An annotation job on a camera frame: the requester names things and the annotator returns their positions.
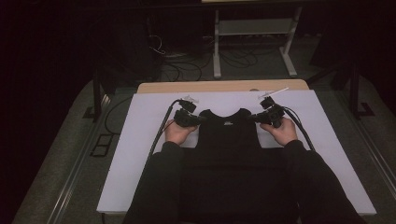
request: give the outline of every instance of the desk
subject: desk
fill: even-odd
[[[199,100],[194,114],[210,108],[220,116],[227,116],[241,107],[252,113],[260,113],[262,108],[259,105],[258,96],[264,94],[263,90],[267,88],[278,90],[290,83],[294,84],[293,88],[295,89],[274,95],[274,100],[280,105],[292,108],[299,115],[317,152],[333,169],[358,213],[375,214],[375,209],[350,165],[315,92],[309,90],[301,80],[148,83],[142,85],[131,102],[97,211],[107,214],[123,214],[128,210],[152,141],[168,106],[174,100],[187,95]],[[217,85],[223,88],[223,91],[213,91]],[[191,86],[196,87],[193,89],[195,92],[186,91],[192,90]],[[233,91],[232,86],[245,90]],[[158,92],[163,93],[143,93],[155,92],[156,87],[158,87]],[[257,132],[262,147],[279,147],[269,133],[260,127],[257,127]],[[305,147],[309,148],[303,135],[300,132],[298,135]],[[194,132],[189,135],[182,146],[194,147],[197,140],[198,132]],[[161,149],[163,141],[162,136],[154,151]]]

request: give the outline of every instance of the black cloth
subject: black cloth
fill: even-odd
[[[195,149],[165,142],[123,223],[365,223],[318,153],[298,140],[261,148],[249,113],[204,111]]]

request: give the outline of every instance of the white table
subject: white table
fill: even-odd
[[[258,96],[263,94],[263,91],[136,94],[131,102],[97,211],[107,214],[122,214],[128,210],[152,141],[168,106],[173,101],[189,95],[191,98],[199,100],[195,115],[210,108],[219,116],[229,116],[241,107],[252,113],[262,112]],[[335,172],[346,196],[358,213],[361,215],[375,214],[375,209],[347,159],[315,92],[282,91],[274,95],[273,99],[298,114],[317,152]],[[174,116],[177,109],[179,106],[175,105],[170,118]],[[198,132],[192,133],[183,147],[194,147],[197,143]],[[257,132],[262,147],[279,147],[269,133],[259,127]],[[303,135],[300,132],[298,135],[305,147],[309,148]],[[163,141],[162,136],[155,151],[161,148]]]

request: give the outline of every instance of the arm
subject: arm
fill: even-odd
[[[183,150],[179,146],[196,127],[181,128],[168,121],[161,152],[148,161],[124,224],[177,223]]]
[[[365,223],[330,167],[318,153],[307,151],[298,140],[290,119],[282,119],[278,129],[266,124],[261,127],[284,146],[282,155],[287,162],[286,171],[304,224]]]

